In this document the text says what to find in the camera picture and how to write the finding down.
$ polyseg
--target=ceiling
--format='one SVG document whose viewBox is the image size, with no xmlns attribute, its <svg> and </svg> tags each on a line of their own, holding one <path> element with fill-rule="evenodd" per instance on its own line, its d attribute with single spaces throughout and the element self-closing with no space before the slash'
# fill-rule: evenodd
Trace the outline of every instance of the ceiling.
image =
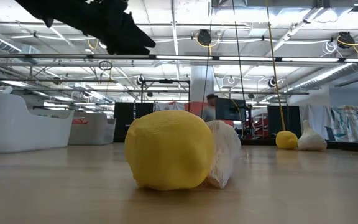
<svg viewBox="0 0 358 224">
<path fill-rule="evenodd" d="M 200 46 L 196 40 L 192 39 L 198 33 L 200 28 L 209 29 L 209 24 L 233 25 L 234 16 L 232 11 L 219 11 L 208 16 L 208 0 L 174 0 L 172 7 L 171 1 L 163 0 L 130 0 L 127 11 L 131 11 L 135 23 L 153 40 L 157 42 L 154 49 L 150 49 L 152 54 L 156 55 L 207 55 L 208 48 Z M 173 27 L 171 26 L 174 11 L 177 23 L 176 36 L 178 38 L 178 50 L 175 51 L 175 42 Z M 310 9 L 283 8 L 278 13 L 272 15 L 272 35 L 274 40 L 282 38 L 289 30 L 296 27 L 302 21 L 302 18 Z M 238 25 L 239 50 L 241 56 L 266 56 L 270 52 L 270 42 L 261 41 L 262 36 L 269 39 L 267 30 L 267 16 L 265 8 L 245 11 L 243 8 L 237 8 L 236 22 Z M 200 26 L 191 26 L 191 24 L 203 24 Z M 0 37 L 8 40 L 14 45 L 31 45 L 38 49 L 42 54 L 106 54 L 106 50 L 100 45 L 96 45 L 96 39 L 84 40 L 85 36 L 78 30 L 60 24 L 54 24 L 55 30 L 64 38 L 70 40 L 72 44 L 59 38 L 56 32 L 46 28 L 42 21 L 35 19 L 26 10 L 24 10 L 14 0 L 0 0 Z M 305 24 L 297 32 L 292 33 L 289 42 L 283 44 L 275 51 L 276 57 L 348 57 L 354 55 L 356 51 L 353 48 L 337 49 L 332 54 L 324 53 L 325 44 L 331 37 L 337 37 L 339 32 L 350 32 L 358 42 L 358 12 L 344 11 L 338 16 L 332 16 L 329 11 L 327 14 L 317 17 Z M 212 55 L 220 56 L 237 56 L 236 30 L 232 27 L 217 27 L 211 29 L 213 40 L 219 40 L 212 49 Z M 0 63 L 13 62 L 12 60 L 1 61 Z M 189 79 L 191 64 L 163 63 L 156 67 L 150 65 L 142 66 L 136 64 L 134 67 L 121 67 L 122 71 L 134 82 L 142 74 L 149 79 Z M 291 84 L 295 81 L 319 70 L 322 66 L 283 66 L 277 67 L 278 79 L 285 84 Z M 29 74 L 29 67 L 11 66 L 23 74 Z M 34 67 L 37 72 L 42 67 Z M 237 82 L 235 86 L 228 83 L 228 78 L 239 80 L 240 68 L 238 65 L 213 65 L 214 73 L 219 80 L 219 88 L 240 88 L 241 84 Z M 47 72 L 40 72 L 39 78 L 62 77 L 62 78 L 79 78 L 93 79 L 102 74 L 98 67 L 52 67 Z M 243 65 L 241 71 L 244 75 L 245 91 L 262 91 L 271 90 L 268 85 L 268 79 L 273 76 L 273 67 L 271 65 Z M 122 72 L 112 69 L 102 77 L 107 79 L 108 76 L 116 79 L 118 84 L 110 84 L 109 89 L 120 89 L 123 86 L 133 89 L 131 83 L 122 75 Z M 64 88 L 65 84 L 56 86 L 51 83 L 45 83 L 50 88 Z M 106 89 L 107 84 L 87 84 L 88 88 Z M 171 90 L 178 89 L 177 85 L 172 87 L 162 86 L 161 89 Z M 107 96 L 114 100 L 133 101 L 133 96 L 128 94 L 107 93 Z M 232 95 L 234 98 L 242 98 L 241 95 Z M 155 94 L 151 99 L 161 100 L 180 100 L 187 99 L 184 93 L 176 94 Z"/>
</svg>

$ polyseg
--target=white curved partition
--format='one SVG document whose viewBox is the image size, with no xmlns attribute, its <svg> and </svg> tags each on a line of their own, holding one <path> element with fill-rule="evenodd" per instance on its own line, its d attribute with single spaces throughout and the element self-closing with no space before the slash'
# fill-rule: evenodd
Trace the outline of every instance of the white curved partition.
<svg viewBox="0 0 358 224">
<path fill-rule="evenodd" d="M 75 118 L 83 118 L 88 124 L 73 124 L 69 145 L 103 145 L 114 140 L 115 119 L 107 121 L 104 113 L 75 113 Z"/>
<path fill-rule="evenodd" d="M 67 146 L 73 114 L 29 111 L 20 96 L 0 94 L 0 153 Z"/>
</svg>

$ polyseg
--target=patterned fabric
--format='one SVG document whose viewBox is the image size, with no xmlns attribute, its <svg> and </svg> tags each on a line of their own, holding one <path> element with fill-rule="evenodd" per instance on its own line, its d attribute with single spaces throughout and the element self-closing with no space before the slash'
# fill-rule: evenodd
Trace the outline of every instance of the patterned fabric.
<svg viewBox="0 0 358 224">
<path fill-rule="evenodd" d="M 336 141 L 358 142 L 358 107 L 328 107 Z"/>
</svg>

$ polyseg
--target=person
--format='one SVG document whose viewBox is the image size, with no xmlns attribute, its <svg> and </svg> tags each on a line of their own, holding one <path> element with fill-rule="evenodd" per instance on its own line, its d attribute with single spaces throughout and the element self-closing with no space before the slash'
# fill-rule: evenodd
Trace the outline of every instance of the person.
<svg viewBox="0 0 358 224">
<path fill-rule="evenodd" d="M 215 120 L 215 106 L 216 106 L 216 99 L 218 96 L 215 94 L 209 94 L 206 96 L 208 105 L 204 107 L 201 113 L 201 118 L 205 121 L 214 121 Z"/>
</svg>

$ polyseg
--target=white ceiling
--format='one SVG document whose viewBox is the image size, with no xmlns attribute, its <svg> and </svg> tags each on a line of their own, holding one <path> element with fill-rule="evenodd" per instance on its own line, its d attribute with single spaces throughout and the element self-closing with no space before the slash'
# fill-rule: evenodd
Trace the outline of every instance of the white ceiling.
<svg viewBox="0 0 358 224">
<path fill-rule="evenodd" d="M 175 0 L 175 19 L 177 24 L 206 24 L 209 25 L 210 18 L 208 17 L 208 1 L 207 0 Z M 172 22 L 172 11 L 170 1 L 164 0 L 130 0 L 127 11 L 131 11 L 134 20 L 137 24 L 170 24 Z M 308 11 L 299 9 L 285 9 L 277 17 L 273 18 L 273 38 L 278 40 L 289 28 L 301 21 L 301 18 Z M 252 23 L 256 28 L 267 28 L 265 9 L 259 11 L 242 13 L 237 11 L 237 24 Z M 40 20 L 35 19 L 26 10 L 24 10 L 14 0 L 0 0 L 0 22 L 31 22 L 39 23 Z M 220 14 L 214 14 L 212 16 L 213 24 L 233 24 L 234 17 L 231 12 L 225 12 Z M 153 39 L 173 39 L 173 32 L 171 27 L 141 27 L 142 30 L 151 36 Z M 56 26 L 56 30 L 59 31 L 66 38 L 84 37 L 82 33 L 71 27 L 59 27 Z M 341 31 L 349 31 L 351 35 L 357 36 L 358 41 L 358 13 L 344 13 L 334 22 L 312 22 L 302 27 L 290 40 L 328 40 L 332 36 L 338 34 Z M 58 37 L 50 29 L 45 26 L 0 26 L 0 34 L 5 36 L 17 44 L 29 44 L 33 45 L 36 49 L 39 49 L 41 53 L 45 54 L 87 54 L 85 49 L 89 49 L 88 41 L 73 41 L 75 46 L 69 46 L 63 40 L 51 40 L 34 37 L 24 39 L 11 39 L 11 37 L 20 37 L 23 35 L 32 35 L 33 32 L 37 32 L 38 35 L 46 35 L 49 37 Z M 207 55 L 208 48 L 199 46 L 195 40 L 190 40 L 191 34 L 196 34 L 198 28 L 194 27 L 178 27 L 177 36 L 179 39 L 187 38 L 187 40 L 178 41 L 178 51 L 180 55 Z M 234 29 L 215 29 L 212 28 L 213 39 L 217 39 L 217 34 L 224 34 L 221 40 L 235 40 L 236 33 Z M 240 39 L 258 38 L 249 36 L 249 30 L 239 29 Z M 291 57 L 320 57 L 324 54 L 322 50 L 323 43 L 318 44 L 284 44 L 280 47 L 275 55 L 279 57 L 291 56 Z M 270 51 L 270 43 L 267 41 L 256 41 L 249 43 L 240 43 L 239 48 L 242 56 L 264 56 Z M 106 54 L 106 51 L 100 46 L 96 50 L 92 50 L 96 54 Z M 354 54 L 353 49 L 339 49 L 343 56 Z M 174 42 L 158 43 L 156 48 L 151 49 L 152 54 L 167 54 L 174 55 L 175 48 Z M 237 44 L 217 44 L 212 48 L 213 55 L 237 55 Z M 28 73 L 27 68 L 14 67 L 15 69 Z M 186 77 L 190 74 L 191 65 L 180 65 L 180 77 Z M 246 71 L 249 66 L 242 66 L 242 71 Z M 130 77 L 143 74 L 150 78 L 176 78 L 177 71 L 176 65 L 164 64 L 159 67 L 125 67 L 122 68 L 125 73 Z M 286 82 L 295 82 L 301 77 L 315 71 L 316 67 L 278 67 L 278 78 L 286 78 Z M 56 75 L 69 74 L 73 78 L 91 78 L 93 72 L 89 68 L 80 67 L 54 67 L 49 70 Z M 230 76 L 239 77 L 238 65 L 215 65 L 214 72 L 217 77 L 229 78 Z M 126 79 L 122 78 L 121 74 L 116 70 L 112 70 L 111 75 L 117 78 L 123 85 L 129 85 Z M 273 68 L 271 66 L 258 66 L 254 67 L 246 77 L 244 77 L 246 90 L 256 91 L 267 88 L 266 80 L 273 76 Z"/>
</svg>

